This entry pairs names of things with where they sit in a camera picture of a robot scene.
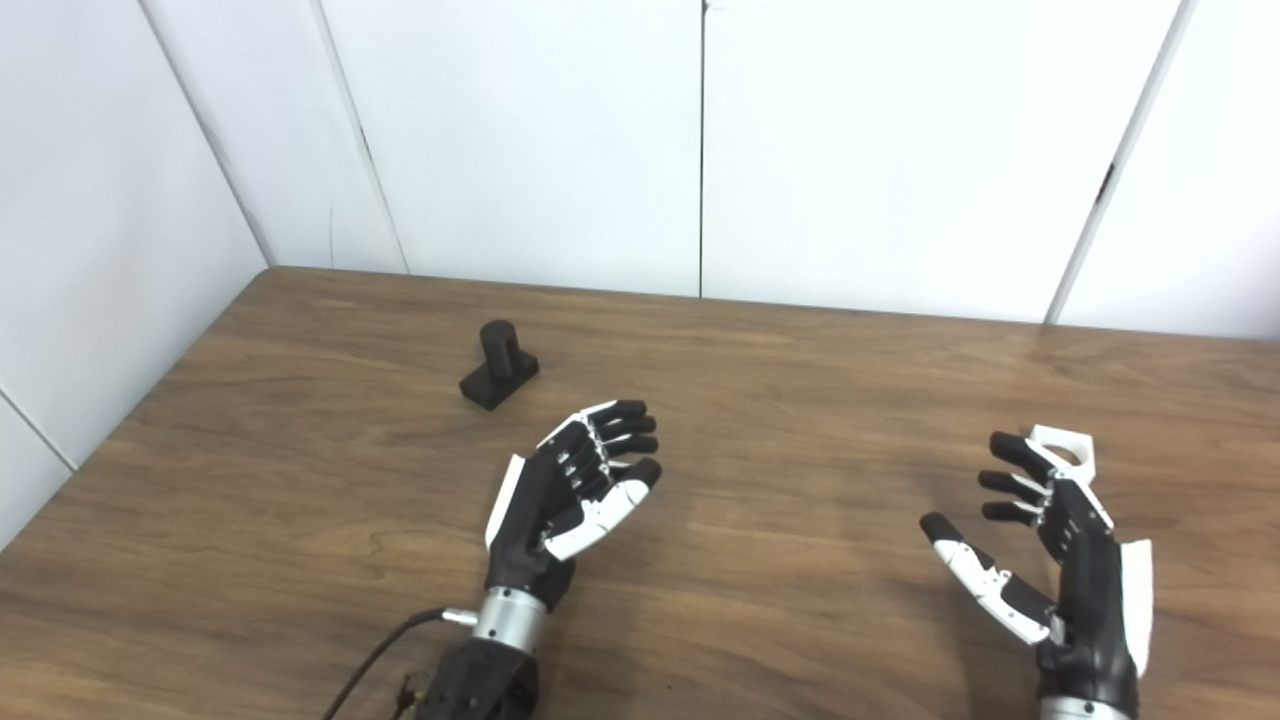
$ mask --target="silver metal cylinder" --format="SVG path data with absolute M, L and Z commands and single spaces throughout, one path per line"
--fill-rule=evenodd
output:
M 547 619 L 547 606 L 513 588 L 489 588 L 471 637 L 485 638 L 532 655 Z
M 1110 705 L 1078 697 L 1041 700 L 1041 720 L 1132 720 Z

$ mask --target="table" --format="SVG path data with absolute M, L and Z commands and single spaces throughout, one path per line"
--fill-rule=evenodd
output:
M 494 318 L 543 370 L 490 414 L 457 382 Z M 581 556 L 543 717 L 1036 717 L 1029 651 L 916 527 L 1052 592 L 974 482 L 1033 423 L 1093 433 L 1155 541 L 1143 716 L 1280 707 L 1280 346 L 273 269 L 0 553 L 0 717 L 317 717 L 406 615 L 477 603 L 507 457 L 614 397 L 666 473 Z M 415 630 L 342 716 L 463 635 Z

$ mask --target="wire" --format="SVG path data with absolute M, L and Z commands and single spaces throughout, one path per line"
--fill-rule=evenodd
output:
M 351 674 L 351 679 L 348 679 L 347 684 L 343 685 L 342 691 L 338 692 L 338 697 L 333 698 L 333 703 L 329 705 L 329 710 L 325 711 L 324 716 L 321 716 L 320 720 L 333 720 L 333 716 L 338 714 L 338 710 L 342 707 L 342 703 L 347 701 L 347 696 L 349 696 L 351 691 L 356 689 L 356 685 L 360 684 L 360 680 L 361 678 L 365 676 L 365 673 L 367 673 L 369 669 L 374 666 L 374 662 L 376 662 L 378 659 L 381 657 L 384 652 L 387 652 L 387 648 L 394 644 L 401 635 L 403 635 L 408 629 L 416 628 L 422 623 L 430 623 L 431 620 L 443 620 L 445 610 L 448 609 L 436 607 L 434 610 L 426 610 L 416 615 L 410 615 L 408 619 L 401 623 L 394 630 L 387 633 L 387 637 L 383 638 L 381 642 L 379 642 L 376 646 L 374 646 L 374 650 L 369 653 L 369 657 L 366 657 L 365 661 L 360 664 L 360 667 L 356 667 L 356 671 Z

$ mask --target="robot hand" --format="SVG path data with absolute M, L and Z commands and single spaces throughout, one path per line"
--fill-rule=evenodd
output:
M 1051 447 L 1079 462 L 1068 462 Z M 1091 488 L 1091 436 L 1042 425 L 1027 438 L 997 432 L 991 454 L 1027 475 L 979 473 L 982 487 L 1016 498 L 984 503 L 982 514 L 1036 530 L 1061 566 L 1057 602 L 996 568 L 941 514 L 922 518 L 920 528 L 978 603 L 1036 647 L 1042 719 L 1135 720 L 1138 678 L 1151 642 L 1151 541 L 1121 544 L 1112 538 L 1111 518 Z
M 489 574 L 479 612 L 445 611 L 471 637 L 442 656 L 431 684 L 402 688 L 416 720 L 527 720 L 539 697 L 534 651 L 573 579 L 573 556 L 649 495 L 662 468 L 644 402 L 614 400 L 561 423 L 529 457 L 512 456 L 485 528 Z
M 486 587 L 518 588 L 553 607 L 572 579 L 572 557 L 607 536 L 662 475 L 657 428 L 645 404 L 613 400 L 570 415 L 527 459 L 513 455 L 489 525 Z

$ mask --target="white panel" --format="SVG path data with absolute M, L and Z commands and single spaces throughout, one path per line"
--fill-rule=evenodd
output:
M 325 0 L 415 273 L 698 292 L 696 0 Z
M 0 550 L 72 471 L 0 397 Z
M 707 296 L 1041 320 L 1176 0 L 719 0 Z
M 131 0 L 0 4 L 0 382 L 73 462 L 265 264 Z
M 1280 4 L 1197 5 L 1061 322 L 1280 340 Z
M 404 272 L 308 0 L 145 0 L 284 265 Z

